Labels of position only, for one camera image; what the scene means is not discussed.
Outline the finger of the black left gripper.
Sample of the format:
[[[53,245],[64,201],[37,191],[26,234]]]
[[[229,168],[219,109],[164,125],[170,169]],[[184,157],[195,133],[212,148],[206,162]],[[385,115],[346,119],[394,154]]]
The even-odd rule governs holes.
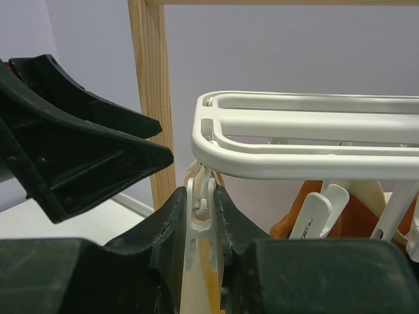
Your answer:
[[[36,94],[81,120],[141,139],[149,139],[162,131],[159,121],[86,90],[50,54],[11,58],[9,65],[13,73]]]
[[[68,114],[1,64],[1,163],[53,223],[170,166],[171,150],[151,138]]]

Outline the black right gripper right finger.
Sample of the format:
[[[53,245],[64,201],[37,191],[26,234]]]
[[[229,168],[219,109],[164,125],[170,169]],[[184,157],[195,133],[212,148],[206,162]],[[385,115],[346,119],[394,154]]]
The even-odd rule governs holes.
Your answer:
[[[418,268],[371,239],[274,239],[215,189],[226,313],[417,313]]]

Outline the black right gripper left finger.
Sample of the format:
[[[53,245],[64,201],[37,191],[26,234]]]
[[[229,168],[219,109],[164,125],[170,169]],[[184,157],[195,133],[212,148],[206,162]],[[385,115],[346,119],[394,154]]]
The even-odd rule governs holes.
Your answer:
[[[104,245],[87,239],[1,241],[2,313],[179,313],[185,188]]]

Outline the beige striped underwear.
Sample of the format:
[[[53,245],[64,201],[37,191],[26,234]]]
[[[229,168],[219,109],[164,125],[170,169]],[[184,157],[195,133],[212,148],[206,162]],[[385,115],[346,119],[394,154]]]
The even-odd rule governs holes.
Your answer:
[[[187,170],[184,179],[186,188],[188,179],[196,176],[196,165],[198,161],[193,161]],[[211,171],[211,176],[215,179],[217,185],[223,184],[222,176],[216,171]],[[224,313],[221,309],[221,279],[223,271],[220,267],[218,258],[219,244],[217,239],[217,261],[218,271],[214,272],[208,260],[210,251],[209,241],[199,239],[196,244],[194,262],[190,270],[183,270],[183,282],[181,288],[181,313]]]

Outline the white corner clothes clip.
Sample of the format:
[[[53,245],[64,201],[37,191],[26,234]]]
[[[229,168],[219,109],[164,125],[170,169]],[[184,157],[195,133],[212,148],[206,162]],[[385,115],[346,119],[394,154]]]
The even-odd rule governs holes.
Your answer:
[[[186,185],[186,238],[185,269],[190,270],[194,262],[196,244],[199,239],[209,241],[208,260],[214,272],[218,271],[217,235],[215,231],[215,179],[211,169],[196,165],[196,176],[188,179]]]

